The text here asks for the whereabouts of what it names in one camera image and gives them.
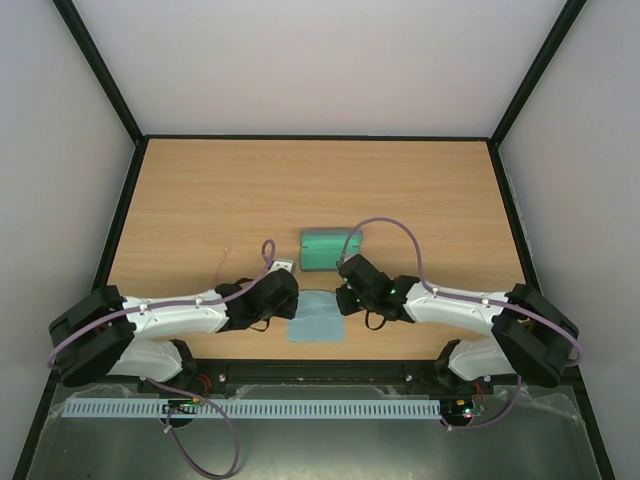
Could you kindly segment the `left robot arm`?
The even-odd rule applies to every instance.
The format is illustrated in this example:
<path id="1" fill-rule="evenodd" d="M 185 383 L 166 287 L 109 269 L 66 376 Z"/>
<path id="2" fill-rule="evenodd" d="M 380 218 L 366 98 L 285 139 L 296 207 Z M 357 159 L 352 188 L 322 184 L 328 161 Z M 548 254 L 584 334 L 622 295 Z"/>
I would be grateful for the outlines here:
<path id="1" fill-rule="evenodd" d="M 167 382 L 193 361 L 186 335 L 248 330 L 273 317 L 292 319 L 298 298 L 298 282 L 286 269 L 182 297 L 123 296 L 114 285 L 100 287 L 50 324 L 47 365 L 66 387 L 107 376 Z"/>

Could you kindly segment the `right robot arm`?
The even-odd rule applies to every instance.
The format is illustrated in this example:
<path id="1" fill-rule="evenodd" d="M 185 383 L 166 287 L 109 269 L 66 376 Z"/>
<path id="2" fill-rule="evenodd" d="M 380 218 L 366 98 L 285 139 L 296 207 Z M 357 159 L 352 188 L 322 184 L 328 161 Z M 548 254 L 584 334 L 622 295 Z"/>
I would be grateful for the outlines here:
<path id="1" fill-rule="evenodd" d="M 579 330 L 536 289 L 508 292 L 427 287 L 414 276 L 390 278 L 360 254 L 340 263 L 337 305 L 344 316 L 364 312 L 384 323 L 440 323 L 471 330 L 481 339 L 449 341 L 434 362 L 431 381 L 455 392 L 500 375 L 533 385 L 560 383 L 578 349 Z"/>

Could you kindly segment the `blue-grey glasses case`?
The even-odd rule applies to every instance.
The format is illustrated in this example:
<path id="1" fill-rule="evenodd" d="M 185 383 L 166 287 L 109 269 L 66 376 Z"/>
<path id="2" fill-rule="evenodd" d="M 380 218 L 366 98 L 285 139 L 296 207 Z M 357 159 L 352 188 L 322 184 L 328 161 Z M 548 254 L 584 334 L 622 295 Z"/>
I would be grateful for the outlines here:
<path id="1" fill-rule="evenodd" d="M 328 272 L 338 268 L 342 250 L 344 258 L 358 254 L 363 233 L 350 228 L 314 228 L 300 232 L 300 269 L 303 272 Z"/>

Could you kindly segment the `light blue cleaning cloth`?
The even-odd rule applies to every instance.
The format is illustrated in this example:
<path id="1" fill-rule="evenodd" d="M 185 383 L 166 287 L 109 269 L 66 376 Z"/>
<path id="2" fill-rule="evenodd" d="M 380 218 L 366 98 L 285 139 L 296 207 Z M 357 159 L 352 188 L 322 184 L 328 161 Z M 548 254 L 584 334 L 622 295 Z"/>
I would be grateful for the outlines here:
<path id="1" fill-rule="evenodd" d="M 336 294 L 322 290 L 303 290 L 296 314 L 287 322 L 291 343 L 341 343 L 345 339 L 345 320 Z"/>

